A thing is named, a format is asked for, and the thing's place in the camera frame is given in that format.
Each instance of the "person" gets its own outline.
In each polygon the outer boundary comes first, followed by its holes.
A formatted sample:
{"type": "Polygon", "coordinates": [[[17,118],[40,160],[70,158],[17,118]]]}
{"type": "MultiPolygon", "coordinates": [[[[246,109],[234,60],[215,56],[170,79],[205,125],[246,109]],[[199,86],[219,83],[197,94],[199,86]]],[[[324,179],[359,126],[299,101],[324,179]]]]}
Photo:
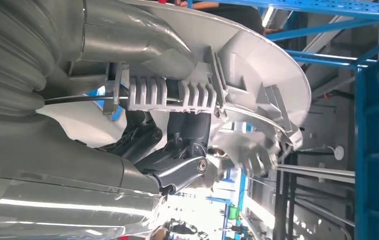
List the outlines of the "person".
{"type": "MultiPolygon", "coordinates": [[[[187,1],[174,0],[171,3],[185,8],[188,7],[187,1]]],[[[212,1],[194,1],[192,8],[234,21],[260,35],[265,33],[265,28],[262,26],[262,16],[254,7],[212,1]]]]}

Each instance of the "black cable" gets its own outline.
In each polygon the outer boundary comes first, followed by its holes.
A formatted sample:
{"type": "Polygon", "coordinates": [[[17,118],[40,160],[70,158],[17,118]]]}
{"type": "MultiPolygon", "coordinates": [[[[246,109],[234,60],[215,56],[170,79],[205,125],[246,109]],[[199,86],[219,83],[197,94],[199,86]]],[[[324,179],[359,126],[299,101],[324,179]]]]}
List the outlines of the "black cable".
{"type": "Polygon", "coordinates": [[[45,100],[45,105],[113,99],[112,96],[66,96],[45,100]]]}

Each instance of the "bolt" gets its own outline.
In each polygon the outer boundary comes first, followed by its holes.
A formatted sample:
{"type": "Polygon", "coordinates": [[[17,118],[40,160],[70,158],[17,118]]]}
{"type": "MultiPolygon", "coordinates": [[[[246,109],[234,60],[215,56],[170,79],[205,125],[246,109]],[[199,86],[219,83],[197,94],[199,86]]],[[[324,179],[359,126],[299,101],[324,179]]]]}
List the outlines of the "bolt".
{"type": "Polygon", "coordinates": [[[200,161],[198,162],[198,167],[197,167],[198,171],[200,173],[205,173],[206,172],[206,169],[207,169],[207,161],[204,157],[202,157],[200,159],[200,161]]]}
{"type": "Polygon", "coordinates": [[[155,140],[159,140],[160,138],[162,138],[162,133],[157,130],[154,132],[153,137],[155,140]]]}

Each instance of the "fluorescent light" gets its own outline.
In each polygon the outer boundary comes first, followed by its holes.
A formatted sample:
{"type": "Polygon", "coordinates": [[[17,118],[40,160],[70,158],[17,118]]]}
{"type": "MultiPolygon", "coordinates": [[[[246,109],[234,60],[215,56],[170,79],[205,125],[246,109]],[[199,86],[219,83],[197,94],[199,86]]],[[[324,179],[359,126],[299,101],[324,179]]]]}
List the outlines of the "fluorescent light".
{"type": "Polygon", "coordinates": [[[247,122],[244,121],[241,128],[242,133],[245,134],[247,132],[247,122]]]}
{"type": "Polygon", "coordinates": [[[262,23],[261,23],[261,25],[262,25],[263,27],[266,27],[266,26],[268,25],[268,22],[269,22],[269,20],[271,19],[271,17],[272,17],[272,13],[273,13],[273,12],[274,12],[274,8],[270,6],[270,7],[267,9],[267,12],[266,12],[266,14],[264,15],[263,21],[262,21],[262,23]]]}
{"type": "Polygon", "coordinates": [[[246,207],[259,217],[268,228],[273,229],[275,227],[275,216],[272,213],[260,206],[247,195],[245,195],[244,202],[246,207]]]}

